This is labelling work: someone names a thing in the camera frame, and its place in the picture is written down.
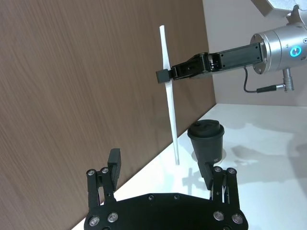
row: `white table surface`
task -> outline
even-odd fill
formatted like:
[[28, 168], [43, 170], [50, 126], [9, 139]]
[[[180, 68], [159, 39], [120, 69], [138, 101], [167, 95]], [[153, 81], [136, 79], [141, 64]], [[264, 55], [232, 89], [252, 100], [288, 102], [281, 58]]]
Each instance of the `white table surface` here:
[[[201, 119], [225, 128], [220, 166], [237, 170], [240, 208], [250, 230], [307, 228], [307, 107], [217, 104]], [[117, 200], [147, 193], [209, 198], [187, 132], [115, 192]], [[84, 220], [73, 230], [83, 230]]]

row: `white plastic stick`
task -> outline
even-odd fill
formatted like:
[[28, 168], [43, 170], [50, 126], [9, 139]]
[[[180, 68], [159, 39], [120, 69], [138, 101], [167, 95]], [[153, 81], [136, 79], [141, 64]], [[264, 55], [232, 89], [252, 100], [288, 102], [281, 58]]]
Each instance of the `white plastic stick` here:
[[[161, 45], [162, 45], [163, 69], [170, 70], [171, 67], [169, 65], [164, 25], [160, 26], [160, 37], [161, 37]], [[176, 161], [176, 165], [179, 165], [177, 128], [176, 128], [175, 106], [174, 106], [174, 96], [173, 96], [173, 81], [171, 80], [170, 82], [166, 82], [165, 88], [166, 88], [169, 120], [171, 123], [171, 129], [172, 129], [175, 161]]]

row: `screw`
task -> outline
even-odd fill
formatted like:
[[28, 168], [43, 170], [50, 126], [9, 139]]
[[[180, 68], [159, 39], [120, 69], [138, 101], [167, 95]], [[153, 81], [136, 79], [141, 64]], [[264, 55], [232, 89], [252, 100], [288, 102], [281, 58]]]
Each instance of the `screw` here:
[[220, 211], [216, 211], [213, 212], [213, 217], [218, 221], [222, 221], [224, 219], [224, 214]]
[[239, 214], [234, 214], [232, 217], [232, 220], [236, 224], [242, 224], [243, 223], [243, 218]]
[[94, 173], [95, 173], [94, 170], [90, 170], [87, 174], [88, 174], [89, 176], [91, 176], [91, 175], [93, 175]]
[[218, 173], [219, 173], [220, 171], [222, 171], [221, 167], [217, 167], [217, 166], [214, 167], [214, 170], [215, 170], [216, 172], [218, 172]]
[[118, 219], [118, 215], [115, 212], [112, 212], [107, 216], [107, 221], [109, 221], [110, 223], [115, 222], [117, 219]]
[[233, 168], [229, 168], [228, 171], [232, 174], [236, 173], [236, 171]]
[[148, 199], [149, 199], [149, 200], [153, 200], [153, 199], [154, 199], [154, 196], [153, 196], [153, 195], [149, 195], [149, 196], [148, 196]]
[[102, 169], [102, 173], [107, 173], [108, 171], [109, 171], [108, 168], [103, 168], [103, 169]]
[[89, 221], [90, 226], [96, 226], [99, 223], [99, 218], [98, 217], [92, 217]]

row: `robotic arm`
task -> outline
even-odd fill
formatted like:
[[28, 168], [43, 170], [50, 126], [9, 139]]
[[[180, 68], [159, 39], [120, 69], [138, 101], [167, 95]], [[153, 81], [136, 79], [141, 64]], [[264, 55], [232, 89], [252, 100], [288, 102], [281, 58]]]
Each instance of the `robotic arm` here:
[[[264, 14], [271, 13], [272, 15], [274, 12], [274, 15], [278, 15], [278, 12], [283, 14], [288, 12], [285, 9], [274, 8], [272, 5], [265, 7], [264, 2], [266, 1], [254, 1]], [[167, 69], [157, 71], [158, 82], [199, 78], [210, 76], [212, 73], [244, 68], [246, 71], [244, 90], [246, 92], [260, 93], [277, 89], [292, 91], [294, 86], [290, 68], [305, 64], [307, 56], [307, 11], [295, 5], [287, 19], [289, 24], [286, 26], [254, 34], [250, 45], [212, 54], [200, 53], [184, 63], [174, 65], [170, 71]], [[282, 70], [283, 83], [248, 91], [246, 89], [248, 76], [246, 66], [250, 65], [258, 74]]]

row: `black coffee cup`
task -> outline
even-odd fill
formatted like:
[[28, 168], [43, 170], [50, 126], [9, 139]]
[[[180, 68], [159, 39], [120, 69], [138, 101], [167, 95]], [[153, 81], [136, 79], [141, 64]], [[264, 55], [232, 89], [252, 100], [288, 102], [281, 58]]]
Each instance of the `black coffee cup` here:
[[215, 164], [222, 159], [224, 127], [215, 120], [194, 122], [188, 129], [198, 163]]

